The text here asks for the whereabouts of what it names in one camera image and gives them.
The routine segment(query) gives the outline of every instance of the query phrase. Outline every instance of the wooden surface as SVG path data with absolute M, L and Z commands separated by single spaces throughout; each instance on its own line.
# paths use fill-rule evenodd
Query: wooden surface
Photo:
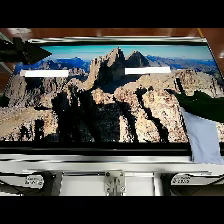
M 224 74 L 224 28 L 0 28 L 6 37 L 21 37 L 23 40 L 71 36 L 179 36 L 207 38 L 219 67 Z M 9 75 L 0 74 L 0 93 Z

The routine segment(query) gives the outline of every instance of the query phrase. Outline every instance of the sky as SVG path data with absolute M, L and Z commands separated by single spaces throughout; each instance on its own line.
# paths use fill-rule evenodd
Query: sky
M 112 49 L 120 47 L 124 56 L 130 55 L 134 50 L 144 56 L 181 57 L 201 60 L 211 60 L 212 55 L 207 46 L 184 45 L 85 45 L 85 46 L 44 46 L 43 49 L 52 53 L 47 59 L 74 58 L 91 60 L 95 57 L 105 56 Z

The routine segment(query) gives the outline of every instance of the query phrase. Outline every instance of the white cloth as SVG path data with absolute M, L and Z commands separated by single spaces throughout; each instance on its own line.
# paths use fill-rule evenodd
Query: white cloth
M 191 145 L 193 162 L 224 164 L 220 154 L 216 122 L 188 113 L 182 107 L 181 111 Z

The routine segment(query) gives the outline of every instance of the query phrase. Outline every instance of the television screen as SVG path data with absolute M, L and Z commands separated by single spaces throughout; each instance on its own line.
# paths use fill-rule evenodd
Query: television screen
M 208 46 L 42 46 L 51 56 L 17 64 L 0 107 L 0 141 L 186 143 L 180 106 L 164 89 L 224 96 Z M 170 67 L 165 74 L 125 68 Z M 24 77 L 21 70 L 68 70 L 68 77 Z M 220 142 L 224 126 L 217 123 Z

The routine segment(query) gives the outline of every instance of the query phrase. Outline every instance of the screen bezel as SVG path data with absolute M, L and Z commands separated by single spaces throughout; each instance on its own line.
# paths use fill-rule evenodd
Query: screen bezel
M 188 45 L 207 46 L 220 72 L 221 70 L 206 38 L 191 37 L 66 37 L 31 39 L 36 46 L 76 45 Z M 224 143 L 220 143 L 224 155 Z M 0 142 L 1 154 L 48 154 L 48 155 L 148 155 L 191 156 L 189 143 L 59 143 L 59 142 Z

